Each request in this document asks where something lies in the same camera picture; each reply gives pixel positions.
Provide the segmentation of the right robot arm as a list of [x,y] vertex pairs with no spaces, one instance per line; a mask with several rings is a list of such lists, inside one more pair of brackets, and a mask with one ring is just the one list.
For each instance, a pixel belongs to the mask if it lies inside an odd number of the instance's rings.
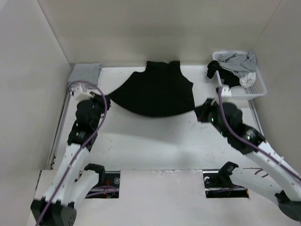
[[222,188],[248,188],[272,201],[290,219],[300,222],[300,175],[273,150],[259,131],[243,123],[242,111],[233,103],[216,102],[211,98],[194,111],[199,122],[211,123],[232,148],[255,162],[272,178],[269,182],[244,173],[236,163],[228,161],[210,178],[210,182]]

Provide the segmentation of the black tank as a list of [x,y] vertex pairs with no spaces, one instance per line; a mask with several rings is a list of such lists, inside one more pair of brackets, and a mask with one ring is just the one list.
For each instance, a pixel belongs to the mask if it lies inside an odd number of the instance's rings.
[[206,76],[209,79],[212,79],[216,72],[218,72],[220,75],[220,78],[224,80],[224,84],[228,85],[230,88],[236,87],[236,86],[241,86],[240,80],[237,76],[235,76],[232,72],[221,68],[219,62],[213,60],[207,65],[207,75]]
[[148,61],[143,72],[133,72],[108,96],[132,113],[164,118],[202,109],[195,104],[192,89],[193,83],[181,72],[180,61]]

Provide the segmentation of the grey tank top in basket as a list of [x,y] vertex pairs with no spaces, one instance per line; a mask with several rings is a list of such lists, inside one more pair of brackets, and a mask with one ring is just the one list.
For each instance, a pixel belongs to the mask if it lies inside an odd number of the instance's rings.
[[232,72],[239,78],[244,78],[249,73],[255,72],[257,67],[257,58],[254,51],[242,55],[237,52],[227,52],[221,56],[218,62],[221,68]]

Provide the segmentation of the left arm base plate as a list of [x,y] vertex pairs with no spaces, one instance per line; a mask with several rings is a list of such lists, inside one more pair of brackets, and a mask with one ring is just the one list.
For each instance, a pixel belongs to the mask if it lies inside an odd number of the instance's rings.
[[120,171],[108,171],[86,195],[88,199],[117,199],[119,198]]

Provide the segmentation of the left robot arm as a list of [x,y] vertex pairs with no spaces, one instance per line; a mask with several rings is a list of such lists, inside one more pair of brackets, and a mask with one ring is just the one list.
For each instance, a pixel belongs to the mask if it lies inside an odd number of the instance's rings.
[[86,163],[86,160],[110,106],[108,96],[97,94],[78,102],[76,120],[54,180],[41,199],[32,201],[36,225],[74,225],[78,207],[92,187],[105,184],[104,166]]

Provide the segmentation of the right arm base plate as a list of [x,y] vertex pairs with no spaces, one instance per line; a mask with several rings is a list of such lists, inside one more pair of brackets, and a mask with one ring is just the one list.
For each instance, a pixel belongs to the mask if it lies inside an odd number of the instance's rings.
[[249,198],[248,189],[235,185],[229,178],[220,179],[217,172],[203,174],[206,198]]

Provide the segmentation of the white tank top in basket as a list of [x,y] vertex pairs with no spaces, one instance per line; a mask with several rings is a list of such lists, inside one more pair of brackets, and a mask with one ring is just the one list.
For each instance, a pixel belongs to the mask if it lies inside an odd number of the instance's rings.
[[239,83],[243,88],[249,88],[256,81],[256,72],[249,72],[244,77],[239,78]]

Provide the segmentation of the folded grey tank top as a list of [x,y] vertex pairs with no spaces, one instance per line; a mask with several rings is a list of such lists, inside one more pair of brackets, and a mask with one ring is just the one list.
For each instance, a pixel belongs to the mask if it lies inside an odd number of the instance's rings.
[[100,63],[75,64],[68,82],[83,80],[97,85],[101,70],[102,64]]

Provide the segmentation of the right metal table rail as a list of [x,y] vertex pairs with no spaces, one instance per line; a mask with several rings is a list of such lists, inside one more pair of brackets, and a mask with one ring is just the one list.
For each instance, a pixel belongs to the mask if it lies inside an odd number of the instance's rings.
[[255,109],[255,105],[253,103],[253,100],[248,100],[248,104],[249,104],[249,107],[250,107],[250,110],[251,110],[251,113],[252,113],[252,116],[253,116],[256,128],[258,129],[258,131],[261,134],[264,134],[263,130],[262,130],[261,123],[260,123],[260,120],[259,120],[259,117],[258,117],[258,113],[257,113],[257,111]]

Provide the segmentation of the white plastic basket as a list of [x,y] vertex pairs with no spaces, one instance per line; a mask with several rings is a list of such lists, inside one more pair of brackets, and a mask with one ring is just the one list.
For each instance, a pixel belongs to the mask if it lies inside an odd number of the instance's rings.
[[[212,54],[213,60],[219,61],[221,58],[224,57],[230,51],[217,51]],[[234,51],[238,54],[238,56],[247,55],[245,51]],[[252,100],[256,97],[264,96],[267,93],[266,86],[264,84],[263,78],[261,76],[260,70],[258,66],[256,66],[256,80],[252,86],[248,88],[243,88],[241,86],[236,86],[230,88],[232,98],[234,100]],[[215,73],[218,83],[220,86],[224,85],[224,79],[221,78],[220,73],[217,71]]]

